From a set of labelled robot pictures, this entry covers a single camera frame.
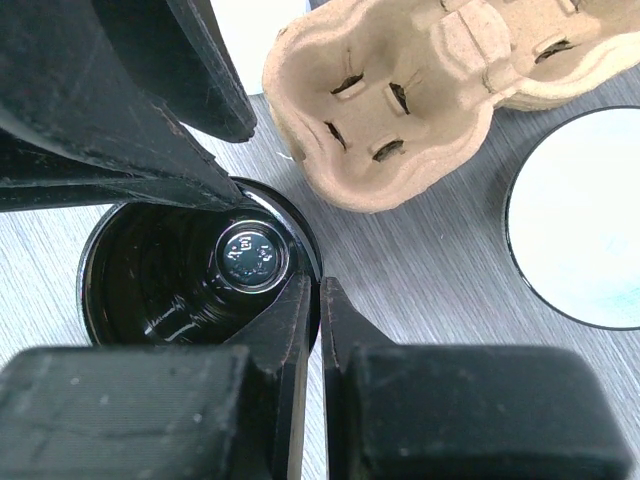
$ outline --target gray wooden surface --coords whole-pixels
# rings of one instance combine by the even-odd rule
[[[286,158],[264,99],[256,97],[253,104],[259,128],[249,143],[200,140],[232,174],[273,185],[304,211],[323,247],[326,273],[340,278],[371,321],[402,343],[540,344],[577,351],[596,370],[640,459],[640,331],[592,329],[545,306],[518,277],[501,222],[508,184],[533,145],[578,113],[640,105],[640,68],[555,111],[498,111],[485,145],[466,165],[402,207],[376,215],[341,211],[320,200]],[[87,342],[76,313],[75,270],[105,210],[0,214],[1,364],[30,346]],[[317,348],[307,405],[304,478],[321,479]],[[640,471],[633,478],[640,479]]]

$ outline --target gray table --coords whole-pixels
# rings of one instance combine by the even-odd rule
[[[356,307],[393,340],[557,345],[583,355],[640,460],[640,331],[596,330],[548,308],[516,273],[501,222],[508,185],[546,132],[578,113],[620,104],[640,105],[640,68],[555,111],[500,110],[472,160],[400,208],[376,215],[341,211],[309,189],[262,97],[253,99],[259,128],[249,143],[198,138],[229,172],[274,186],[302,209],[323,247],[326,273],[340,278]],[[76,312],[75,271],[105,210],[0,215],[1,364],[27,347],[88,342]],[[325,478],[319,353],[316,348],[309,366],[303,466],[304,478],[314,480]]]

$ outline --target white round lid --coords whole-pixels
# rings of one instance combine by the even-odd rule
[[[553,131],[506,206],[512,257],[547,304],[579,322],[640,328],[640,108]]]

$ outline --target black plastic cup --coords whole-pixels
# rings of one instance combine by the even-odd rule
[[[94,344],[220,344],[271,305],[294,272],[306,272],[317,292],[322,260],[304,216],[272,188],[234,180],[244,199],[230,211],[128,203],[104,215],[77,278]]]

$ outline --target white object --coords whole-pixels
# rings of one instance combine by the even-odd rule
[[[640,108],[600,110],[547,137],[507,201],[514,260],[575,320],[640,328]]]
[[[308,0],[211,0],[220,33],[248,95],[262,93],[262,68],[280,29],[310,10]]]

